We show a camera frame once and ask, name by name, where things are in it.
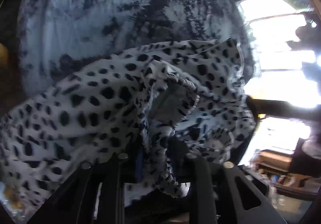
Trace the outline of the blue white tie-dye bedspread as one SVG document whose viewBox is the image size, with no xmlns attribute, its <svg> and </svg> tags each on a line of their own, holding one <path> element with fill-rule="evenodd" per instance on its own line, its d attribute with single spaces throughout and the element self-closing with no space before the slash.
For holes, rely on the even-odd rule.
<svg viewBox="0 0 321 224">
<path fill-rule="evenodd" d="M 244 54 L 244 79 L 254 75 L 233 0 L 22 0 L 17 35 L 27 96 L 100 58 L 156 42 L 235 38 Z"/>
</svg>

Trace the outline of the white black spotted garment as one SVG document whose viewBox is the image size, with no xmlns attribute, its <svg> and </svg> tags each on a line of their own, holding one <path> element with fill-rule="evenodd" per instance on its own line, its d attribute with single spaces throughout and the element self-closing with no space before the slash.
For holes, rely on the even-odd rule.
<svg viewBox="0 0 321 224">
<path fill-rule="evenodd" d="M 1 118 L 2 197 L 33 213 L 83 163 L 143 150 L 143 179 L 130 199 L 153 189 L 184 197 L 168 141 L 181 140 L 223 163 L 250 136 L 244 54 L 234 39 L 162 42 L 93 62 Z"/>
</svg>

